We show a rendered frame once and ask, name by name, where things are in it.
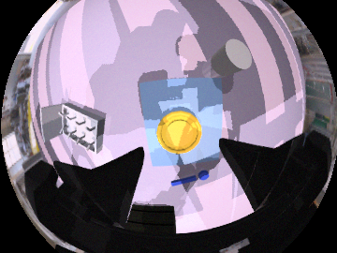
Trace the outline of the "white cylinder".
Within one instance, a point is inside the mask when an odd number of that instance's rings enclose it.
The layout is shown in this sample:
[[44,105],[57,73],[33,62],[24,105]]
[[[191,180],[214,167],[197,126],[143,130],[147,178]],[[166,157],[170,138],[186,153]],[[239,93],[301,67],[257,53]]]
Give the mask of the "white cylinder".
[[231,75],[251,66],[252,56],[246,45],[237,39],[226,41],[211,58],[211,66],[217,74]]

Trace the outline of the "light blue flat square mat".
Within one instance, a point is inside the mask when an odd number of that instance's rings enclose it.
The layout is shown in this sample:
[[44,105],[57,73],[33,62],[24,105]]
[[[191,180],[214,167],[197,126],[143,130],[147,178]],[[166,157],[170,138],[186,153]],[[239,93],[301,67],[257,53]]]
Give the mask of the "light blue flat square mat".
[[[182,78],[140,82],[141,107],[149,143],[151,164],[180,165],[220,159],[222,127],[221,78]],[[194,150],[173,154],[162,148],[157,123],[170,112],[190,112],[201,126],[201,138]]]

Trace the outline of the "yellow round plate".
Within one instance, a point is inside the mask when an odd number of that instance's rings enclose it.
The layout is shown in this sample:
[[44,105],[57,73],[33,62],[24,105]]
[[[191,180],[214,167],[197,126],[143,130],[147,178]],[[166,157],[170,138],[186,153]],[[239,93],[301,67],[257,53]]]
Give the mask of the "yellow round plate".
[[170,112],[157,123],[157,137],[169,153],[186,154],[198,145],[201,126],[190,112]]

